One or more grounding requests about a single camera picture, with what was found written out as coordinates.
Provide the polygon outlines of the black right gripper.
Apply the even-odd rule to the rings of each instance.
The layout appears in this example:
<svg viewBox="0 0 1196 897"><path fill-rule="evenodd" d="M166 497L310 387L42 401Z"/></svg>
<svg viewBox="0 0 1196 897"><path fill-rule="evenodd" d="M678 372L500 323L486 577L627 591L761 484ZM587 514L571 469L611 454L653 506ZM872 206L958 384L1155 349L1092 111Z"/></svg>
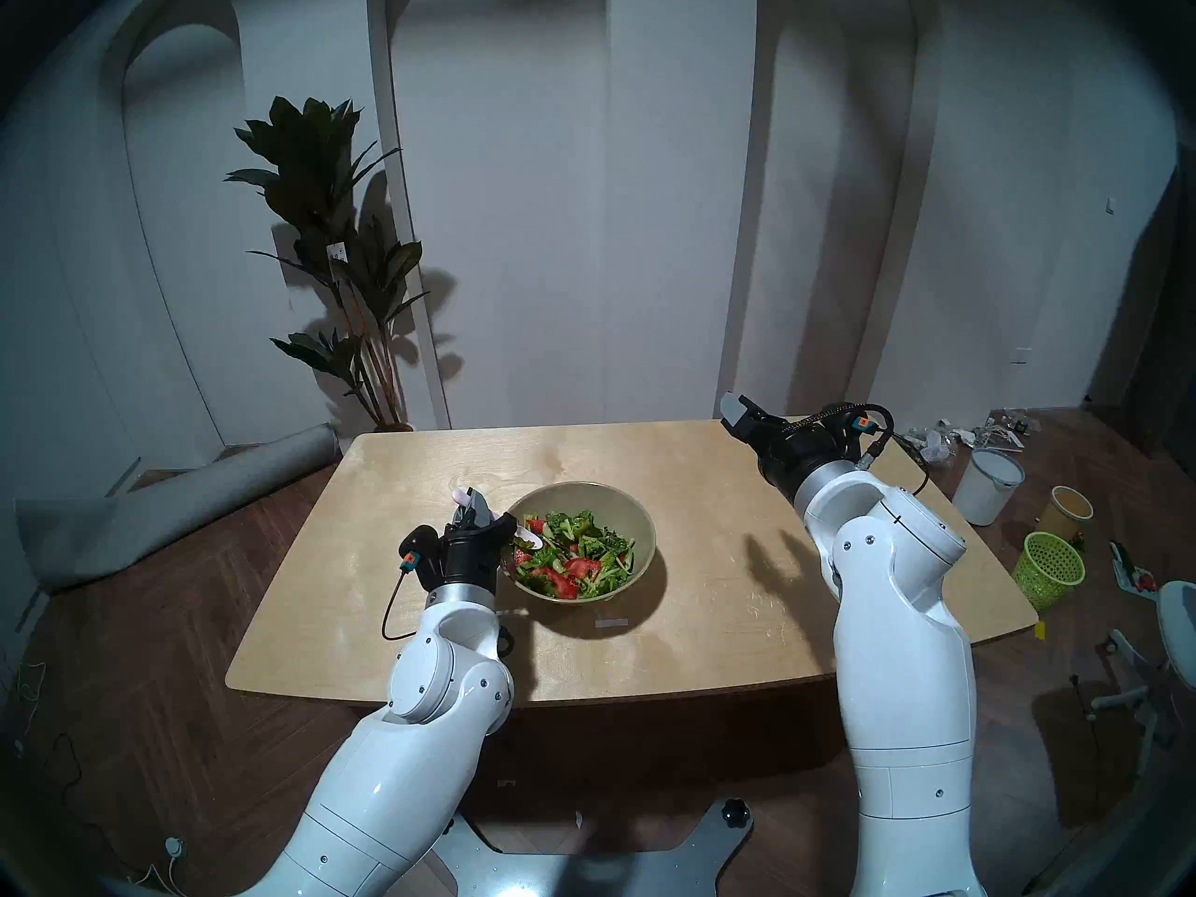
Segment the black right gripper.
<svg viewBox="0 0 1196 897"><path fill-rule="evenodd" d="M732 437L743 437L757 456L762 477L792 502L813 472L832 462L860 460L860 432L853 413L816 413L787 421L763 410L745 395L724 392L720 422Z"/></svg>

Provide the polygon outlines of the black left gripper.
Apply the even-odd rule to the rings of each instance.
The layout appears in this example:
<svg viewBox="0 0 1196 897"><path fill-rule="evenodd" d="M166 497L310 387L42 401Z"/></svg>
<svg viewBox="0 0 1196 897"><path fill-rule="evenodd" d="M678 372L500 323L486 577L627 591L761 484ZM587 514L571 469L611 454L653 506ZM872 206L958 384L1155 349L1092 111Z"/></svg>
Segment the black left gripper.
<svg viewBox="0 0 1196 897"><path fill-rule="evenodd" d="M433 554L432 590L453 584L496 590L501 553L520 524L509 513L495 518L475 489L453 489L453 526L445 527Z"/></svg>

